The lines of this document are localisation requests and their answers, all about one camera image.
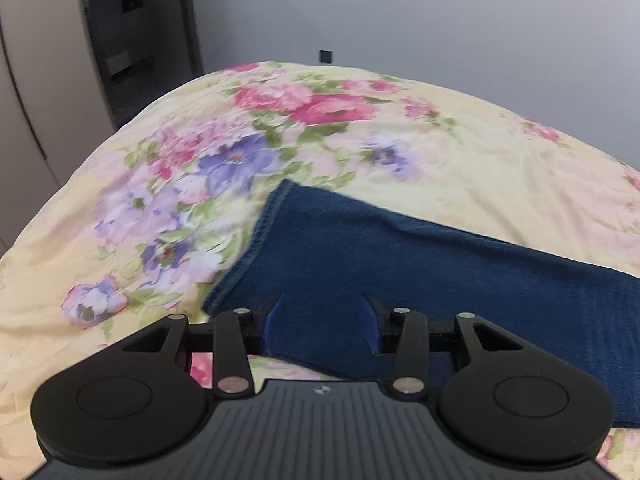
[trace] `folded garment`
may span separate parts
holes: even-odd
[[[283,181],[241,259],[204,303],[215,315],[282,294],[270,355],[345,378],[388,376],[362,293],[430,319],[475,312],[594,374],[617,426],[640,426],[640,280]]]

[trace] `bed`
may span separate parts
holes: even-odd
[[[640,173],[564,133],[352,68],[263,62],[206,75],[95,150],[0,260],[3,480],[44,460],[29,406],[45,379],[167,313],[206,320],[204,297],[283,178],[640,277]],[[194,355],[205,386],[210,362]],[[251,364],[258,387],[329,380]],[[611,430],[598,460],[640,478],[640,430]]]

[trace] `floral bedsheet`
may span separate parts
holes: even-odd
[[[640,173],[477,98],[276,62],[199,78],[108,139],[0,260],[0,476],[43,458],[39,384],[168,312],[200,304],[283,178],[640,277]],[[192,375],[210,383],[210,355]],[[252,358],[265,377],[327,380]],[[640,432],[600,463],[640,478]]]

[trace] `wardrobe door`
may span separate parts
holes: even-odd
[[[9,63],[61,184],[114,133],[81,0],[0,0]]]
[[[0,43],[0,254],[57,189],[20,108]]]

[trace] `open doorway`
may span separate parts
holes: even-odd
[[[83,5],[117,128],[202,75],[192,0],[84,0]]]

